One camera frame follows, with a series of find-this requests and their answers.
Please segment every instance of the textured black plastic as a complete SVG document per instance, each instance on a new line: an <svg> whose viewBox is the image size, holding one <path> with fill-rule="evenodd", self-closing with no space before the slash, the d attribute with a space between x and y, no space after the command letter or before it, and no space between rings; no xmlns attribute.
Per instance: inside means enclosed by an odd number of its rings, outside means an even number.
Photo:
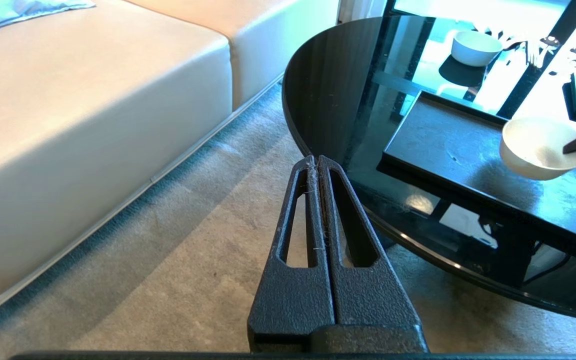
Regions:
<svg viewBox="0 0 576 360"><path fill-rule="evenodd" d="M308 268L286 264L297 198L306 196ZM292 168L270 254L247 320L251 351L306 351L309 335L334 324L329 269L312 156Z"/></svg>
<svg viewBox="0 0 576 360"><path fill-rule="evenodd" d="M336 323L385 326L421 334L421 321L345 172L324 156L318 158L318 171L326 205L324 221ZM355 267L342 264L335 212L341 219L350 260Z"/></svg>
<svg viewBox="0 0 576 360"><path fill-rule="evenodd" d="M286 253L301 194L310 268L290 268ZM352 267L342 262L338 223ZM292 169L248 318L248 341L253 352L428 351L421 321L346 174L327 157L316 165L306 157Z"/></svg>
<svg viewBox="0 0 576 360"><path fill-rule="evenodd" d="M326 354L414 354L428 347L421 328L333 325L310 335L311 353Z"/></svg>

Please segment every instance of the beige leather sofa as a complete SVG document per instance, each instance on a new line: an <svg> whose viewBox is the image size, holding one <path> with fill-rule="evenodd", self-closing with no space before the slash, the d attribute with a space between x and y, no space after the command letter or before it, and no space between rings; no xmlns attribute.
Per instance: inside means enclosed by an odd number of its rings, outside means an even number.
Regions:
<svg viewBox="0 0 576 360"><path fill-rule="evenodd" d="M338 0L95 0L0 29L0 304L183 161Z"/></svg>

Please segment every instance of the sofa base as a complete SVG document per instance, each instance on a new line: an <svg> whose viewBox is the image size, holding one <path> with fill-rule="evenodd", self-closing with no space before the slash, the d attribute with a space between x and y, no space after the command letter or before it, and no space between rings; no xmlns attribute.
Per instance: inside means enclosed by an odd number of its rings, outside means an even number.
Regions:
<svg viewBox="0 0 576 360"><path fill-rule="evenodd" d="M252 105L256 100L258 100L262 95L264 95L270 88L275 86L279 80L282 79L283 73L281 73L277 78L275 78L270 84L268 84L265 88L262 89L258 94L250 98L250 100L246 101L242 104L238 109L236 109L233 113L231 113L224 121L219 123L211 132L207 133L204 137L202 137L199 141L197 141L193 146L191 146L188 150L184 151L178 158L176 158L173 162L171 162L168 166L162 169L157 175L154 175L150 178L150 181L140 187L137 191L135 191L131 196L129 196L126 200L124 200L119 206L115 207L114 210L109 212L105 217L98 221L98 223L94 224L89 230L87 230L84 234L78 237L75 241L73 241L69 246L64 248L60 251L57 255L55 255L52 259L48 260L43 266L39 267L35 271L33 271L30 275L26 276L23 280L19 281L6 291L0 294L0 306L5 303L7 300L12 298L15 294L20 292L23 288L27 287L30 283L32 283L36 278L38 278L41 274L43 274L47 269L52 267L55 263L61 260L64 256L66 256L70 251L76 248L79 244L81 244L84 240L90 237L94 232L96 232L99 228L105 225L110 219L112 219L115 215L117 215L121 210L125 207L130 205L133 201L135 201L141 194L145 191L150 189L155 183L161 180L164 176L166 176L170 171L174 168L179 166L183 161L185 161L190 155L195 153L202 145L204 145L210 138L212 138L217 132L221 129L226 127L228 124L231 123L234 119L236 119L242 112L244 112L250 105Z"/></svg>

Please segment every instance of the light blue pillow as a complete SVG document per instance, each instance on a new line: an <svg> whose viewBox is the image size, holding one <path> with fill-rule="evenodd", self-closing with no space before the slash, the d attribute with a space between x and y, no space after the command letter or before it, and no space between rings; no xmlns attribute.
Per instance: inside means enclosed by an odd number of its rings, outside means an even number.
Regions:
<svg viewBox="0 0 576 360"><path fill-rule="evenodd" d="M0 0L0 27L66 10L94 7L90 0Z"/></svg>

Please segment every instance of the white bowl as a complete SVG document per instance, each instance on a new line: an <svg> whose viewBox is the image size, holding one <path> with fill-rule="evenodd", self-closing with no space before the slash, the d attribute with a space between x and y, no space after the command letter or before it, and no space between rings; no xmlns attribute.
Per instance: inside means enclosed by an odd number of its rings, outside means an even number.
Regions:
<svg viewBox="0 0 576 360"><path fill-rule="evenodd" d="M452 39L450 54L467 66L487 66L501 52L503 45L498 39L477 31L460 31Z"/></svg>
<svg viewBox="0 0 576 360"><path fill-rule="evenodd" d="M576 122L543 117L514 118L502 130L499 154L505 166L534 180L551 180L576 168L576 152L563 147L576 139Z"/></svg>

